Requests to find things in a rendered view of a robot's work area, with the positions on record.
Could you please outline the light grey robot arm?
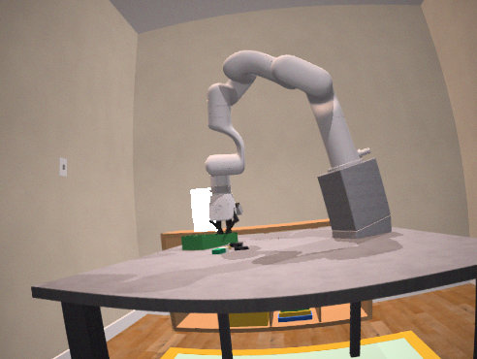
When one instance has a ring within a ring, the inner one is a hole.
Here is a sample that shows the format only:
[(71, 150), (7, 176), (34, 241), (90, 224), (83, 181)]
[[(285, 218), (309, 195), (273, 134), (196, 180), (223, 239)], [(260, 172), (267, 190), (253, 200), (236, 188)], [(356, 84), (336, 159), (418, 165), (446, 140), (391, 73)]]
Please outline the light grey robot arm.
[(232, 126), (231, 106), (257, 76), (307, 94), (332, 167), (328, 173), (364, 162), (360, 158), (370, 153), (369, 148), (355, 149), (333, 90), (333, 80), (324, 69), (292, 55), (275, 58), (254, 50), (243, 50), (226, 59), (223, 72), (229, 78), (228, 82), (214, 84), (207, 91), (208, 127), (230, 136), (237, 146), (237, 154), (212, 155), (207, 159), (210, 194), (231, 193), (230, 175), (242, 174), (245, 169), (244, 144)]

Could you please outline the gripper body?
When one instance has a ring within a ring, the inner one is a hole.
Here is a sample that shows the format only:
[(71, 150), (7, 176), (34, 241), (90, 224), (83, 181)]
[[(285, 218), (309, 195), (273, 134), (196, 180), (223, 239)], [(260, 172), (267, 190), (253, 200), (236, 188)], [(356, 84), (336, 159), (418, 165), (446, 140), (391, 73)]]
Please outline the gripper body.
[(231, 193), (215, 193), (209, 196), (208, 218), (210, 221), (230, 220), (237, 213), (234, 196)]

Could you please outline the green open-top bin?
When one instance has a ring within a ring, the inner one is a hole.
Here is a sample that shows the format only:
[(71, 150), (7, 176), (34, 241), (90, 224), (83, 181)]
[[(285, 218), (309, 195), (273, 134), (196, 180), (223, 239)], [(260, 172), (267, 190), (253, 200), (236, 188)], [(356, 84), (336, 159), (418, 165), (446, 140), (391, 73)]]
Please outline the green open-top bin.
[(228, 243), (238, 243), (238, 232), (231, 234), (205, 234), (182, 236), (182, 250), (204, 250), (214, 248)]

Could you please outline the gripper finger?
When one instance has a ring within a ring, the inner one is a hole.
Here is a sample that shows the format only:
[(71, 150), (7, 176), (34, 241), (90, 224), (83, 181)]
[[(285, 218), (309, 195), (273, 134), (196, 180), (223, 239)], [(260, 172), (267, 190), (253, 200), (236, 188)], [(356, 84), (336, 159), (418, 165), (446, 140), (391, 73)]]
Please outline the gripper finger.
[(208, 221), (208, 223), (212, 224), (215, 229), (217, 229), (217, 235), (218, 234), (223, 234), (223, 229), (221, 228), (221, 221)]
[(234, 218), (233, 221), (232, 221), (232, 219), (226, 221), (226, 227), (227, 227), (227, 229), (225, 230), (225, 231), (226, 231), (226, 234), (232, 233), (232, 228), (233, 228), (233, 226), (235, 225), (235, 223), (237, 223), (237, 222), (239, 221), (239, 218), (238, 218), (237, 214), (235, 213), (235, 211), (234, 211), (234, 216), (233, 216), (233, 218)]

